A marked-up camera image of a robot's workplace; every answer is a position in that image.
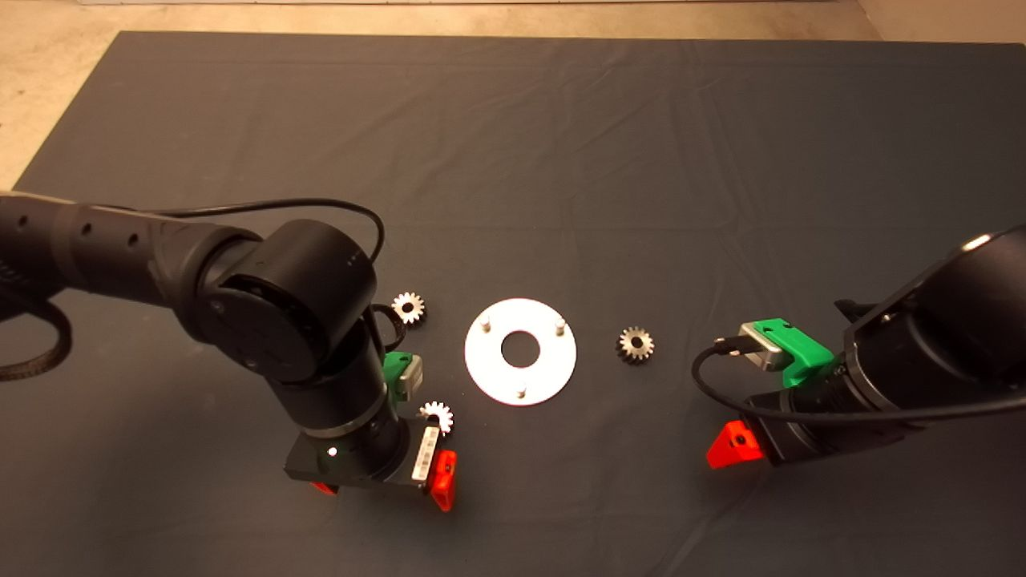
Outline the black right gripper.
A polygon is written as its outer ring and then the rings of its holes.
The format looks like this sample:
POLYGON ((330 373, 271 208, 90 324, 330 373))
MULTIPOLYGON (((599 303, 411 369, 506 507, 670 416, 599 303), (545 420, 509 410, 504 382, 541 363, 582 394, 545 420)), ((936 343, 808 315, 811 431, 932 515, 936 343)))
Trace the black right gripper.
MULTIPOLYGON (((865 410, 864 398, 847 375, 814 377, 803 385, 751 395, 745 405, 813 414, 847 414, 865 410)), ((748 415, 726 422, 707 449, 710 469, 766 460, 774 466, 818 460, 865 450, 865 430, 840 425, 785 422, 748 415)))

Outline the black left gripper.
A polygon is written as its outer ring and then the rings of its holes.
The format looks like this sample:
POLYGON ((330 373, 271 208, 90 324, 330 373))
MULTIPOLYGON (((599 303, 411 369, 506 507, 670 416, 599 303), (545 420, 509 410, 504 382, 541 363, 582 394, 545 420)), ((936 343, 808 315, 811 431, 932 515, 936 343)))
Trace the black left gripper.
POLYGON ((441 427, 422 418, 377 420, 339 438, 297 436, 285 473, 334 496, 341 488, 426 492, 440 511, 453 507, 458 454, 439 450, 441 427))

